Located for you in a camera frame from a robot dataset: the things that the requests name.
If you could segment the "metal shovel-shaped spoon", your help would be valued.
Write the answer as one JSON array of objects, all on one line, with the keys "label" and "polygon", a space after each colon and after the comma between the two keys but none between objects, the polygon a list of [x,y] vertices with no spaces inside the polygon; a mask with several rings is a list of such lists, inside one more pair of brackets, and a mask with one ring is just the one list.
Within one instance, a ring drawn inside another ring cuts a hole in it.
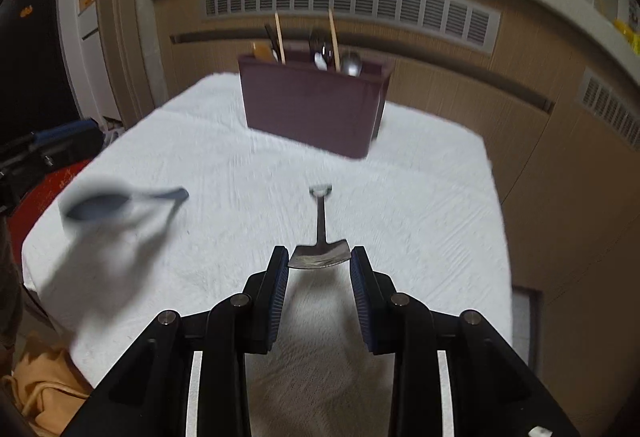
[{"label": "metal shovel-shaped spoon", "polygon": [[309,194],[317,205],[316,242],[298,245],[288,261],[288,267],[298,270],[317,270],[345,263],[350,258],[350,247],[345,239],[326,240],[326,199],[332,192],[331,185],[316,185]]}]

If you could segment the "blue plastic spoon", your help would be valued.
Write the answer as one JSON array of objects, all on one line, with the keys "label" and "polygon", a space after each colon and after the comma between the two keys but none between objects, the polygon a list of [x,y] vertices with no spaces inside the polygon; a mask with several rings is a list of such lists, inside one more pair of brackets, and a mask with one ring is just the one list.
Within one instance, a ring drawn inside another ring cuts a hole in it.
[{"label": "blue plastic spoon", "polygon": [[60,206],[60,211],[62,217],[71,223],[94,223],[119,215],[134,201],[180,203],[186,201],[188,197],[190,197],[189,192],[182,187],[160,192],[103,189],[67,200]]}]

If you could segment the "wooden chopstick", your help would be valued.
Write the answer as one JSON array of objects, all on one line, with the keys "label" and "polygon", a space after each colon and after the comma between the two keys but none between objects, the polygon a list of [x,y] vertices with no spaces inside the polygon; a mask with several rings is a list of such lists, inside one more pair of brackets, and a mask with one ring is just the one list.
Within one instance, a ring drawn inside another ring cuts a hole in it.
[{"label": "wooden chopstick", "polygon": [[333,55],[334,55],[334,67],[335,67],[335,71],[340,73],[342,71],[341,55],[340,55],[340,49],[338,48],[337,33],[336,33],[334,13],[332,8],[329,9],[328,16],[329,16],[329,23],[330,23],[332,49],[333,49]]},{"label": "wooden chopstick", "polygon": [[279,16],[279,14],[277,12],[274,14],[274,23],[276,24],[280,62],[281,62],[281,64],[286,64],[285,51],[284,51],[284,46],[283,46],[283,36],[282,36],[282,29],[281,29],[281,21],[280,21],[280,16]]}]

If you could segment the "white plastic spoon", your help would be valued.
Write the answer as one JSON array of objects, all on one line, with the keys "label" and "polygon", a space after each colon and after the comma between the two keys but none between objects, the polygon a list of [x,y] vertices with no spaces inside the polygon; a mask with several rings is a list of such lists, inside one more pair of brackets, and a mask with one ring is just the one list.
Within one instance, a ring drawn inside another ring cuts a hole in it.
[{"label": "white plastic spoon", "polygon": [[326,64],[326,60],[324,60],[323,56],[320,53],[314,54],[314,64],[321,71],[328,70],[328,65]]}]

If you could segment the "red floor mat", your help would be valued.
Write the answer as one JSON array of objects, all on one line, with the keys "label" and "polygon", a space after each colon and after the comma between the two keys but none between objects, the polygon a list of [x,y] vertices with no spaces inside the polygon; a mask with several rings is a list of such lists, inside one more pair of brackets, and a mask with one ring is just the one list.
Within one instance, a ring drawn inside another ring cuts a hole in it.
[{"label": "red floor mat", "polygon": [[36,221],[53,200],[68,186],[91,159],[74,163],[43,178],[43,181],[29,191],[17,209],[9,216],[8,229],[14,261],[22,264],[22,246]]}]

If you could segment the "white table cloth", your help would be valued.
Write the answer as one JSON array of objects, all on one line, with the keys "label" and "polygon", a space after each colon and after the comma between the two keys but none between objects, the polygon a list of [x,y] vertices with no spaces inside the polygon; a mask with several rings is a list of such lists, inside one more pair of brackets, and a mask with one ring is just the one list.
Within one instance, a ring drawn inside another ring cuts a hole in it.
[{"label": "white table cloth", "polygon": [[[126,191],[188,190],[136,201],[115,218],[74,225],[74,199]],[[36,221],[22,254],[70,359],[98,385],[162,311],[208,313],[265,271],[276,246],[316,242],[309,189],[330,185],[326,238],[363,246],[371,267],[431,311],[479,311],[512,339],[511,272],[501,205],[480,137],[385,105],[378,138],[352,160],[247,126],[236,74],[210,75],[106,148]],[[348,262],[290,270],[276,342],[247,355],[254,436],[386,436],[394,357],[367,350]],[[168,429],[179,402],[167,379],[116,387],[114,407],[87,398],[62,436],[196,435]]]}]

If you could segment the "maroon plastic utensil caddy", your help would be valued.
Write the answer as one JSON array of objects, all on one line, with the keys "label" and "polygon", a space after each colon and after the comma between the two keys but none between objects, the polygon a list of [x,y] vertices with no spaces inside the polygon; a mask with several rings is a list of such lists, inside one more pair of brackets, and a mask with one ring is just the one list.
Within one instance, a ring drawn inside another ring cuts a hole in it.
[{"label": "maroon plastic utensil caddy", "polygon": [[303,50],[286,61],[238,58],[247,126],[351,159],[378,137],[392,67],[363,60],[350,76],[322,71]]}]

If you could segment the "orange cloth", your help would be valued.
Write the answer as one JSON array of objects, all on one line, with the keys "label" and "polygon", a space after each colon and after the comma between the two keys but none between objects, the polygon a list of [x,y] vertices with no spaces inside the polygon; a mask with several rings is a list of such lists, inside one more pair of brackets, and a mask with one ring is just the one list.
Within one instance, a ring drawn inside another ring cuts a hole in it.
[{"label": "orange cloth", "polygon": [[38,436],[61,436],[93,391],[64,346],[34,335],[1,389]]}]

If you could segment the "long grey vent grille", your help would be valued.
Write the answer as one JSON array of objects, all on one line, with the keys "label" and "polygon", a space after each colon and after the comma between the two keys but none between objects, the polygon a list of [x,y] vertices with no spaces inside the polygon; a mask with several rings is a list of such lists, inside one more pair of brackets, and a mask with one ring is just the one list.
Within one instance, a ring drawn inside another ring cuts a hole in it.
[{"label": "long grey vent grille", "polygon": [[494,52],[501,12],[470,0],[201,0],[205,19],[309,16],[384,24],[440,38],[476,52]]}]

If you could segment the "small grey vent grille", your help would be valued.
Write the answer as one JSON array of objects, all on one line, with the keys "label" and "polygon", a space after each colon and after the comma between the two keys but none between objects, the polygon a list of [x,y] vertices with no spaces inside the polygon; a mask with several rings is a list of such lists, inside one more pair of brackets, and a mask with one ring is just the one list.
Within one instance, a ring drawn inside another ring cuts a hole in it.
[{"label": "small grey vent grille", "polygon": [[590,68],[585,68],[577,102],[634,150],[639,150],[639,108],[631,105]]}]

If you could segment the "yellow container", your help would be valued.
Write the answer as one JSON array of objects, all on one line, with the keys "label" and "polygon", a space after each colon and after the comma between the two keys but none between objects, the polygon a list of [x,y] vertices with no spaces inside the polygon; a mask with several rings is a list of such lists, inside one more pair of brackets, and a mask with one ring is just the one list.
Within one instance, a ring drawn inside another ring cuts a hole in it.
[{"label": "yellow container", "polygon": [[620,31],[627,43],[631,46],[636,55],[640,55],[640,34],[637,33],[631,26],[619,19],[614,20],[614,27]]}]

